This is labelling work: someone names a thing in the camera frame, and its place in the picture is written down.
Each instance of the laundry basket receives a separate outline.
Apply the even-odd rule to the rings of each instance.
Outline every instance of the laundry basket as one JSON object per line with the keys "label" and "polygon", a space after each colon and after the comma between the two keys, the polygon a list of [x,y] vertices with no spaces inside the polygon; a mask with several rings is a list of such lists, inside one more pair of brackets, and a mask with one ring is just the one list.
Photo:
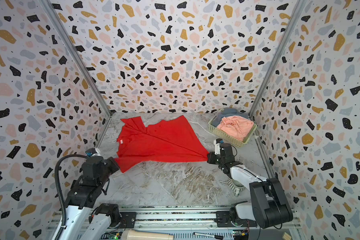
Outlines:
{"label": "laundry basket", "polygon": [[249,142],[249,140],[251,139],[251,136],[252,134],[254,133],[254,131],[256,130],[257,128],[257,125],[256,124],[253,124],[252,126],[252,129],[250,130],[250,132],[248,133],[248,135],[243,139],[243,141],[241,142],[240,140],[237,140],[236,138],[226,134],[224,131],[221,131],[220,129],[214,127],[211,125],[211,122],[216,118],[216,116],[214,118],[212,118],[209,122],[208,122],[208,125],[209,125],[209,128],[208,130],[221,137],[222,139],[224,139],[225,141],[229,142],[230,144],[232,144],[233,146],[235,147],[242,147],[244,144],[247,144]]}

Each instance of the folded pink shirt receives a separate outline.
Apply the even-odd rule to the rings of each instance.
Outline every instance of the folded pink shirt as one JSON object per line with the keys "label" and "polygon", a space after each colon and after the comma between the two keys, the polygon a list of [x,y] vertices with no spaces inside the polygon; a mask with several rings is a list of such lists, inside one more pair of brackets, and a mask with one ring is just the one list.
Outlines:
{"label": "folded pink shirt", "polygon": [[218,129],[226,134],[243,141],[253,127],[253,122],[241,116],[230,116],[221,119]]}

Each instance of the patterned wallpaper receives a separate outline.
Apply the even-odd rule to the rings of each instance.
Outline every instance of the patterned wallpaper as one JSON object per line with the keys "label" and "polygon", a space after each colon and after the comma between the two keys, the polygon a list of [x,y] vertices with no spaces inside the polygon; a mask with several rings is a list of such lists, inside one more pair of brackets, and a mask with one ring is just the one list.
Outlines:
{"label": "patterned wallpaper", "polygon": [[[105,118],[39,2],[0,1],[0,239],[43,238],[57,159],[93,147]],[[80,162],[63,164],[63,192]]]}
{"label": "patterned wallpaper", "polygon": [[255,120],[308,239],[360,240],[360,0],[307,1]]}
{"label": "patterned wallpaper", "polygon": [[248,111],[292,0],[53,0],[112,112]]}

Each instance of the black corrugated hose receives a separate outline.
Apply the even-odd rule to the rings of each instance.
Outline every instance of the black corrugated hose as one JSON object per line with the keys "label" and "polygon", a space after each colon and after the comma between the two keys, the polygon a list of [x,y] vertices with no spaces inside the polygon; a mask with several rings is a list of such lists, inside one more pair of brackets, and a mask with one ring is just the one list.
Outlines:
{"label": "black corrugated hose", "polygon": [[65,160],[65,159],[69,158],[69,157],[89,158],[88,156],[85,156],[85,155],[71,154],[71,155],[67,155],[67,156],[64,156],[64,157],[60,158],[58,160],[58,162],[56,163],[56,166],[55,166],[55,184],[56,184],[56,190],[58,191],[59,202],[60,202],[60,207],[61,207],[61,227],[60,227],[60,229],[58,231],[58,234],[56,235],[54,240],[58,240],[60,238],[61,233],[65,228],[65,223],[67,221],[67,214],[66,214],[66,209],[65,209],[64,196],[62,195],[61,186],[60,186],[60,180],[59,180],[59,167],[60,167],[61,162],[63,160]]}

